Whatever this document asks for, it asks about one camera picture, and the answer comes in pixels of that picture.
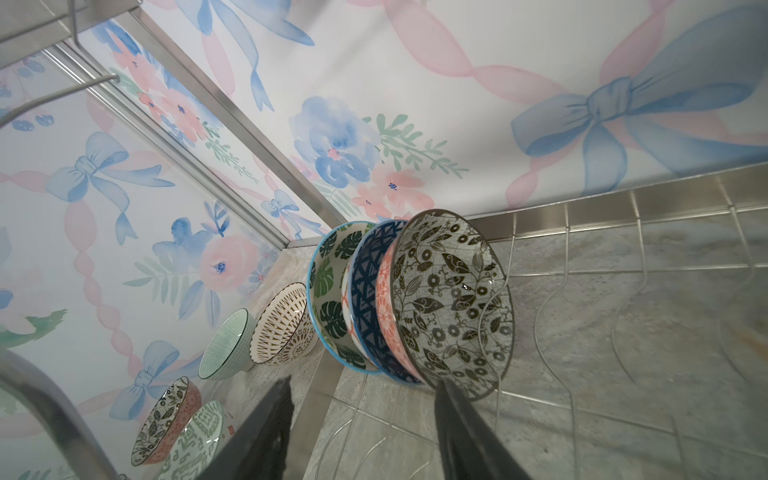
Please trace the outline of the steel two-tier dish rack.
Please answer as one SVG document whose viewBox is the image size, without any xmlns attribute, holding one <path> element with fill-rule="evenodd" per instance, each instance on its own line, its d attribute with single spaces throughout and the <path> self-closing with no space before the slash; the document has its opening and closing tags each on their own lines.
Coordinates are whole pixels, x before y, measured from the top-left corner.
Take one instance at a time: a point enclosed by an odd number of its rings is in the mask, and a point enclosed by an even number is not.
<svg viewBox="0 0 768 480">
<path fill-rule="evenodd" d="M 298 193 L 118 17 L 1 71 L 1 344 L 116 471 L 188 378 L 279 377 L 303 479 L 437 479 L 434 392 L 347 332 L 375 223 L 404 341 L 536 479 L 767 475 L 763 1 L 144 1 Z"/>
</svg>

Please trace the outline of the green leaf pattern bowl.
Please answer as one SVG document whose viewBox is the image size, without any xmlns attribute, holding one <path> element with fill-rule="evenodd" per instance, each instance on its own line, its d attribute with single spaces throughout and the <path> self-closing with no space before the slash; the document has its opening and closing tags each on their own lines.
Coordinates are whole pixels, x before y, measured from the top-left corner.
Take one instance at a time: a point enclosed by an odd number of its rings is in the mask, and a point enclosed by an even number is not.
<svg viewBox="0 0 768 480">
<path fill-rule="evenodd" d="M 379 370 L 357 348 L 350 336 L 342 309 L 342 276 L 363 237 L 375 226 L 372 222 L 342 224 L 317 245 L 306 280 L 307 308 L 313 327 L 324 348 L 339 363 L 360 373 Z"/>
</svg>

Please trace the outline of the green geometric pattern bowl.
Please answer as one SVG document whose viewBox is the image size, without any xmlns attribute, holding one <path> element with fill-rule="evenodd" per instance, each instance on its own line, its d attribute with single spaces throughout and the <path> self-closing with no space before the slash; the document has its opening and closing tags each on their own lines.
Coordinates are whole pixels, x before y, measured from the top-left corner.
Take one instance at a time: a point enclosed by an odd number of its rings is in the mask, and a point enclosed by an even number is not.
<svg viewBox="0 0 768 480">
<path fill-rule="evenodd" d="M 204 404 L 189 420 L 164 461 L 159 480 L 197 479 L 223 443 L 226 411 L 218 401 Z"/>
</svg>

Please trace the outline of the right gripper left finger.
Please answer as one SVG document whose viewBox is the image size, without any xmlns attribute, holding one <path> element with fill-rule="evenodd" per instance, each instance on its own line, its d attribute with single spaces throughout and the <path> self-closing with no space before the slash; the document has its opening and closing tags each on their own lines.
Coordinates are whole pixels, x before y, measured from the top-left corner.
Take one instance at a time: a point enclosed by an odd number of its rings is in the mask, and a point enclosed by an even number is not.
<svg viewBox="0 0 768 480">
<path fill-rule="evenodd" d="M 291 377 L 277 380 L 198 479 L 282 479 L 294 413 Z"/>
</svg>

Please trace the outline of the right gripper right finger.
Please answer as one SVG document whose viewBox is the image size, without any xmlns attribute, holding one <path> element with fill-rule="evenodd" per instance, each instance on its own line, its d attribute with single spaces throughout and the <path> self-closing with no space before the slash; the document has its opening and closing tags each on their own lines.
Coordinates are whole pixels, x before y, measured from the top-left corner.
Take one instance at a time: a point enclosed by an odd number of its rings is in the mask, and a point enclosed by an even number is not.
<svg viewBox="0 0 768 480">
<path fill-rule="evenodd" d="M 530 479 L 460 389 L 435 388 L 435 423 L 445 479 Z"/>
</svg>

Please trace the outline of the blue triangle pattern bowl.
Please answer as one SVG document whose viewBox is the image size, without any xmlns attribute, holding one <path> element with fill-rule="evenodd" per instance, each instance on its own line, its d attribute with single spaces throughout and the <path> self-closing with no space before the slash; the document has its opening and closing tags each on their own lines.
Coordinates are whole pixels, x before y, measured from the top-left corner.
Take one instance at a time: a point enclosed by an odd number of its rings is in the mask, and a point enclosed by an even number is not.
<svg viewBox="0 0 768 480">
<path fill-rule="evenodd" d="M 402 384 L 419 385 L 420 380 L 402 366 L 389 348 L 376 310 L 376 281 L 382 259 L 396 241 L 406 220 L 386 220 L 363 234 L 352 255 L 342 300 L 349 311 L 348 331 L 358 350 L 375 370 Z"/>
</svg>

